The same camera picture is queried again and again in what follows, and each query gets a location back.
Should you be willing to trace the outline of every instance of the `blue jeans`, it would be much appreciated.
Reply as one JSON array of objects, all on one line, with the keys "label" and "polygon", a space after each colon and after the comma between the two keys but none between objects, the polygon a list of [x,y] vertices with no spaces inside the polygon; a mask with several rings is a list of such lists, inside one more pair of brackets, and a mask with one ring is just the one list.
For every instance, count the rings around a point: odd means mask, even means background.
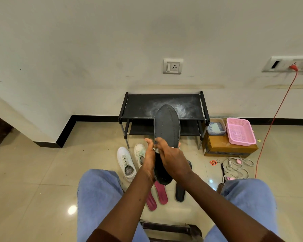
[{"label": "blue jeans", "polygon": [[[88,239],[123,195],[120,180],[114,171],[90,169],[81,177],[77,190],[77,241]],[[253,217],[267,229],[278,234],[276,202],[266,183],[259,179],[227,181],[221,195]],[[138,224],[133,242],[149,241]],[[205,241],[227,241],[217,226],[206,235]]]}]

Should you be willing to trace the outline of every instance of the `white switch plate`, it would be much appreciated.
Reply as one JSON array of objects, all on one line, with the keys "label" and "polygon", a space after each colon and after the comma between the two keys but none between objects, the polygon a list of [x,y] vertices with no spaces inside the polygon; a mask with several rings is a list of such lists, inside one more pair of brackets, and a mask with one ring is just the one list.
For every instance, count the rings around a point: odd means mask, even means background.
[{"label": "white switch plate", "polygon": [[163,61],[163,74],[181,74],[183,59],[166,58]]},{"label": "white switch plate", "polygon": [[303,56],[273,56],[262,72],[295,72],[289,66],[296,65],[303,72]]}]

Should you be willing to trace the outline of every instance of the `black baseboard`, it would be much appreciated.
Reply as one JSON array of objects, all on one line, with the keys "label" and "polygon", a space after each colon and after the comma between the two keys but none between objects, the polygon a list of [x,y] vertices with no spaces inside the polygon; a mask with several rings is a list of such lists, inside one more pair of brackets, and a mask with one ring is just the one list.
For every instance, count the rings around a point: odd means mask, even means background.
[{"label": "black baseboard", "polygon": [[[251,125],[270,125],[273,118],[243,118],[248,120]],[[47,148],[63,148],[67,138],[69,137],[75,123],[77,121],[83,122],[118,122],[118,116],[113,115],[72,115],[64,127],[62,133],[57,139],[56,143],[48,142],[34,142],[38,146]],[[289,125],[289,126],[303,126],[303,119],[286,119],[276,118],[274,125]]]}]

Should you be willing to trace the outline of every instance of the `pink plastic basket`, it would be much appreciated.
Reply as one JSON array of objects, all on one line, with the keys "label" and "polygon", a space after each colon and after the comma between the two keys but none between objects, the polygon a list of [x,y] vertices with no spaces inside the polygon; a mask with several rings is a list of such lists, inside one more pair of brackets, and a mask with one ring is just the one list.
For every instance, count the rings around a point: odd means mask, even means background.
[{"label": "pink plastic basket", "polygon": [[231,144],[249,146],[256,143],[255,135],[249,121],[238,118],[227,118],[226,126]]}]

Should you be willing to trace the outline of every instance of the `person's right hand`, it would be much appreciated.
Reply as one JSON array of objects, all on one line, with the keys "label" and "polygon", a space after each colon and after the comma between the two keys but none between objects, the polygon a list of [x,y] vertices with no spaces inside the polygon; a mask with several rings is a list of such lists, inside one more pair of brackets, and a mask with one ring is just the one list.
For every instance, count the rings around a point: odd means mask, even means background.
[{"label": "person's right hand", "polygon": [[158,148],[163,166],[168,174],[178,183],[184,182],[193,173],[183,152],[178,148],[168,146],[167,142],[158,137],[154,148]]}]

